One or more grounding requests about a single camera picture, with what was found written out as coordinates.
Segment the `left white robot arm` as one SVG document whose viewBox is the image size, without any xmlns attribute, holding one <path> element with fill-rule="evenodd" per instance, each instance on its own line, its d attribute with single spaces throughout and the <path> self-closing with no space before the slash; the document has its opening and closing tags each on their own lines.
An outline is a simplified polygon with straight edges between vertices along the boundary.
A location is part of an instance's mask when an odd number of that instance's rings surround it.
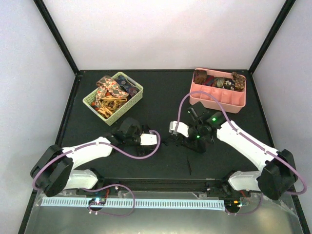
<svg viewBox="0 0 312 234">
<path fill-rule="evenodd" d="M 114 152 L 142 160 L 151 157 L 158 147 L 156 131 L 127 118 L 119 128 L 87 143 L 64 148 L 56 144 L 49 146 L 30 172 L 32 186 L 47 197 L 70 189 L 89 190 L 98 195 L 105 187 L 100 174 L 96 169 L 80 170 L 80 166 Z"/>
</svg>

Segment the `black necktie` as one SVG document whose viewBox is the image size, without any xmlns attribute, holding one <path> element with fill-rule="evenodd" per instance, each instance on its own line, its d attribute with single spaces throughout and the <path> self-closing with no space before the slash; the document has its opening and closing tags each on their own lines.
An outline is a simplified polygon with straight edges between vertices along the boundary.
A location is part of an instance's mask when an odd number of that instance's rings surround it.
<svg viewBox="0 0 312 234">
<path fill-rule="evenodd" d="M 186 147 L 183 136 L 170 135 L 167 138 L 165 138 L 162 141 L 162 143 L 165 144 L 165 146 L 175 145 L 177 147 L 179 147 L 179 146 Z M 191 169 L 191 164 L 190 164 L 188 156 L 186 156 L 186 163 L 187 163 L 189 175 L 191 176 L 192 175 L 192 169 Z"/>
</svg>

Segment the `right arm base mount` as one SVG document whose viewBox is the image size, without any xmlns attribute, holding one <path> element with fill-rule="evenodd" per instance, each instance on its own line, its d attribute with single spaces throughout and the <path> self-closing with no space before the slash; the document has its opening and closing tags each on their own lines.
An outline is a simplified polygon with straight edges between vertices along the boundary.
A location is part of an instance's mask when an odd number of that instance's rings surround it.
<svg viewBox="0 0 312 234">
<path fill-rule="evenodd" d="M 208 180 L 205 183 L 206 193 L 209 196 L 223 198 L 250 198 L 251 193 L 245 190 L 237 191 L 233 189 L 225 180 Z"/>
</svg>

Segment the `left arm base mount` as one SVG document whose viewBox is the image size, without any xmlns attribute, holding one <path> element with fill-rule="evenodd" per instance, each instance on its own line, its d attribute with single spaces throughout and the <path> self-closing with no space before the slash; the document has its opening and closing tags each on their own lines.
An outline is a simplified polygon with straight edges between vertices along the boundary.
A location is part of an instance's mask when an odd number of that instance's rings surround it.
<svg viewBox="0 0 312 234">
<path fill-rule="evenodd" d="M 100 179 L 92 188 L 90 188 L 90 190 L 98 190 L 101 189 L 102 187 L 111 185 L 111 181 L 110 180 L 103 180 Z M 76 190 L 76 195 L 84 195 L 84 196 L 106 196 L 109 195 L 110 193 L 112 194 L 116 194 L 119 191 L 120 186 L 119 185 L 114 185 L 112 187 L 109 187 L 107 189 L 103 189 L 100 191 L 96 191 L 96 192 L 89 192 L 86 191 L 84 189 L 77 189 Z"/>
</svg>

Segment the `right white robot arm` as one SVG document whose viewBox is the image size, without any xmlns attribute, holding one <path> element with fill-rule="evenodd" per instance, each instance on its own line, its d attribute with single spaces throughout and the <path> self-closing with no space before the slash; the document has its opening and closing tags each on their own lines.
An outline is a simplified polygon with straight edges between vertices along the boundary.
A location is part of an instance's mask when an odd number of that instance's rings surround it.
<svg viewBox="0 0 312 234">
<path fill-rule="evenodd" d="M 206 151 L 206 143 L 215 138 L 241 153 L 256 171 L 232 172 L 222 183 L 222 192 L 234 196 L 240 190 L 258 191 L 272 200 L 278 200 L 298 180 L 293 155 L 284 149 L 278 151 L 260 142 L 230 120 L 224 111 L 211 115 L 201 102 L 188 108 L 191 124 L 180 120 L 171 123 L 170 129 L 184 137 L 185 145 L 197 152 Z"/>
</svg>

